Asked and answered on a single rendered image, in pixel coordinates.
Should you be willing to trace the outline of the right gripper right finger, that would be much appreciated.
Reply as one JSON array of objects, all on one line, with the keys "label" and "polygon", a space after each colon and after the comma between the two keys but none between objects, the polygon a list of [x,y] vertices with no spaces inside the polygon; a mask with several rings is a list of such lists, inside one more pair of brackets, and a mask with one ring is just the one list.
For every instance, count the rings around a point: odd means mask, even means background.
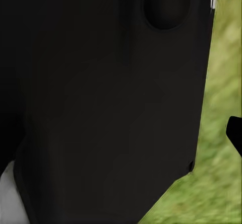
[{"label": "right gripper right finger", "polygon": [[229,118],[226,135],[242,157],[242,118],[235,116]]}]

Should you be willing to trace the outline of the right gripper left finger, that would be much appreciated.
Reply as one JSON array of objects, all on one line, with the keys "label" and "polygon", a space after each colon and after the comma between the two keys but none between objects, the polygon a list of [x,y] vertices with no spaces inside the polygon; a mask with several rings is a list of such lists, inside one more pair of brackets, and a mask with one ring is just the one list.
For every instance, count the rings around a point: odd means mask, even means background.
[{"label": "right gripper left finger", "polygon": [[0,122],[0,176],[25,136],[26,127],[22,116]]}]

